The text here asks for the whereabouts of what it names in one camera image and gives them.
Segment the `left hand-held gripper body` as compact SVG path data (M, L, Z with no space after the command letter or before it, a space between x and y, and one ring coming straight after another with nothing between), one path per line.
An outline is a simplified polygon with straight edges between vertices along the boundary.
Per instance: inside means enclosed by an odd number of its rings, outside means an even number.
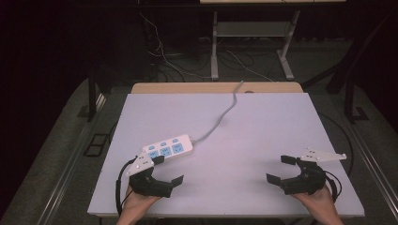
M151 162L152 158L146 152L140 153L133 160L127 171L129 185L140 195L169 198L173 190L172 184L152 177L154 167Z

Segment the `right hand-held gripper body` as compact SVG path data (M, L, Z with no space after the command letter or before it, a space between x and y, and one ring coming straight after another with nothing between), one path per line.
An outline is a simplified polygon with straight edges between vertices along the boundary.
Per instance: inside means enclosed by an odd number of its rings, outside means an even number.
M300 174L296 177L282 180L282 184L280 185L280 188L286 195L298 193L312 195L322 189L326 182L329 182L333 196L338 196L341 193L337 189L334 180L327 176L327 172L318 165L318 162L343 160L346 159L346 154L336 154L307 148L296 159L296 165L300 168Z

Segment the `white power strip blue sockets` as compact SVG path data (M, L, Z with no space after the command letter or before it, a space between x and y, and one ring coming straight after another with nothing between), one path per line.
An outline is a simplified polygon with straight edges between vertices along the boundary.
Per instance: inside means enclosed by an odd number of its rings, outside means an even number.
M193 145L189 135L184 134L171 139L144 146L143 151L151 158L163 156L165 159L177 158L189 154Z

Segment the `person's left hand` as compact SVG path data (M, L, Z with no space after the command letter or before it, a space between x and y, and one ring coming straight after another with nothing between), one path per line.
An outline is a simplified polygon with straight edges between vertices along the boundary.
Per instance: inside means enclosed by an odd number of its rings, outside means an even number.
M143 196L132 191L131 187L127 189L127 199L124 202L122 213L118 220L139 221L144 217L146 211L160 199L156 196Z

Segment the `person's right hand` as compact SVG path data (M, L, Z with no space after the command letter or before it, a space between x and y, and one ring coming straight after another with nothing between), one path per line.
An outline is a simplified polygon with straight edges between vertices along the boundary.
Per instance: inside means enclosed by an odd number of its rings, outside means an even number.
M334 201L327 186L324 186L312 195L298 193L293 194L292 197L300 201L315 219L339 218Z

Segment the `white table board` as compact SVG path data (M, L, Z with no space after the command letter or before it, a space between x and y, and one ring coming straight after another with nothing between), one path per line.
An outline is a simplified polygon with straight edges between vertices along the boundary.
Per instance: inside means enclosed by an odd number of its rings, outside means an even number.
M266 176L299 174L299 167L281 162L282 155L333 149L305 93L130 94L89 214L114 216L115 194L129 182L122 166L144 146L182 134L195 141L192 152L156 166L153 175L166 182L183 175L183 183L148 210L151 218L305 217L305 207Z

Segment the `wooden table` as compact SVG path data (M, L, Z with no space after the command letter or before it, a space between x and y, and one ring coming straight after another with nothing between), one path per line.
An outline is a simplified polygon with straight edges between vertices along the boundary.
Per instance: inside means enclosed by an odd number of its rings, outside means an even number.
M133 94L232 93L238 82L139 82ZM238 93L302 93L297 82L243 82Z

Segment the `black metal stand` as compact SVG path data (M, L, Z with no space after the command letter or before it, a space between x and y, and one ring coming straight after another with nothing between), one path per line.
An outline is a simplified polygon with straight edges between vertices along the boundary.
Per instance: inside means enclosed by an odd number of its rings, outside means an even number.
M351 124L355 124L357 121L368 120L368 116L362 109L362 107L354 107L354 75L353 69L357 64L354 61L346 72L346 83L345 83L345 96L344 96L344 115Z
M92 66L88 70L87 87L88 103L80 109L78 116L91 122L99 111L100 95L108 89L103 65Z

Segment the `black rectangular floor frame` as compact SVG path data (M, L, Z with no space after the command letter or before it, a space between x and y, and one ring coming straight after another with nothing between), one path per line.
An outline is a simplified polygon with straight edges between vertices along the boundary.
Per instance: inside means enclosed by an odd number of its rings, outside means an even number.
M84 150L84 156L88 158L100 157L108 141L109 141L108 134L106 133L94 134L89 142L89 145Z

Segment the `aluminium floor rail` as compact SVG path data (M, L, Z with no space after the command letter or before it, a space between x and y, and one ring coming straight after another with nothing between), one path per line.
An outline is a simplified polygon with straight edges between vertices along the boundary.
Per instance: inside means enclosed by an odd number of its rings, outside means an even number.
M360 135L359 130L352 124L347 123L347 128L353 136L354 143L358 147L359 154L368 168L375 184L377 185L383 199L389 207L396 221L398 221L398 193L393 189L386 175L381 170L379 163L371 153L371 148Z
M40 207L36 225L50 225L74 175L76 163L83 153L93 127L89 110L101 111L106 97L95 94L78 96L74 93L58 117L48 139L40 150L40 167L49 181L50 192Z

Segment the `grey metal table frame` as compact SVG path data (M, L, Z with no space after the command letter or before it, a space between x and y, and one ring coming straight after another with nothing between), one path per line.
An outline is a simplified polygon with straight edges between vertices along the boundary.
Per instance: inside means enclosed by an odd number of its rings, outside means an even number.
M213 12L212 47L210 55L210 78L219 79L217 41L218 38L284 38L283 46L277 51L277 57L283 69L285 78L294 79L293 72L286 55L293 39L299 20L300 11L296 10L289 21L283 22L222 22L219 13Z

